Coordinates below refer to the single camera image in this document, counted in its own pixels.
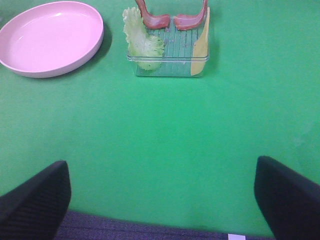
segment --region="plastic box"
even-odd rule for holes
[[[202,0],[193,2],[194,4],[189,5],[189,7],[195,8],[199,13],[203,3]],[[206,62],[209,59],[209,47],[205,56],[192,57],[194,43],[203,32],[207,16],[204,17],[202,23],[198,27],[187,31],[178,30],[176,28],[173,16],[174,15],[171,15],[168,28],[147,28],[147,32],[150,35],[159,36],[163,39],[164,54],[162,57],[131,56],[129,53],[127,54],[127,59],[131,62],[135,75],[154,77],[201,77],[203,75],[203,70],[199,74],[191,75],[191,63]],[[161,62],[161,65],[156,70],[144,70],[138,66],[137,62]]]

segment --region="purple carpet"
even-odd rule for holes
[[[54,240],[228,240],[228,234],[137,224],[68,211]]]

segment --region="green table surface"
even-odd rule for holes
[[[0,0],[0,27],[47,2]],[[83,2],[105,25],[89,62],[49,79],[0,66],[0,194],[63,159],[72,210],[272,236],[254,197],[257,157],[320,183],[320,1],[209,0],[201,78],[134,76],[122,12],[135,1]]]

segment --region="white paper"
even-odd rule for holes
[[[242,235],[235,235],[235,234],[228,234],[229,240],[246,240],[246,236]]]

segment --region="pink plate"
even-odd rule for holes
[[[31,8],[0,29],[0,63],[32,78],[68,73],[91,59],[104,23],[92,6],[57,1]]]

